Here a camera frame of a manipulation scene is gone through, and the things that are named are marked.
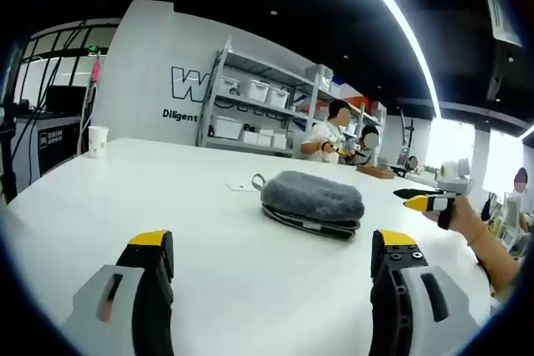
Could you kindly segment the person's right hand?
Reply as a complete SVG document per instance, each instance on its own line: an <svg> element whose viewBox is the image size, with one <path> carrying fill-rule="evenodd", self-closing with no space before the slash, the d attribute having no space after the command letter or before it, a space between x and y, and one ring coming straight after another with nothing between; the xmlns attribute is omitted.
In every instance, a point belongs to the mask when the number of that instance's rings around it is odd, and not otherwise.
<svg viewBox="0 0 534 356"><path fill-rule="evenodd" d="M469 246L473 246L486 230L471 204L464 195L455 198L451 212L449 229L460 233Z"/></svg>

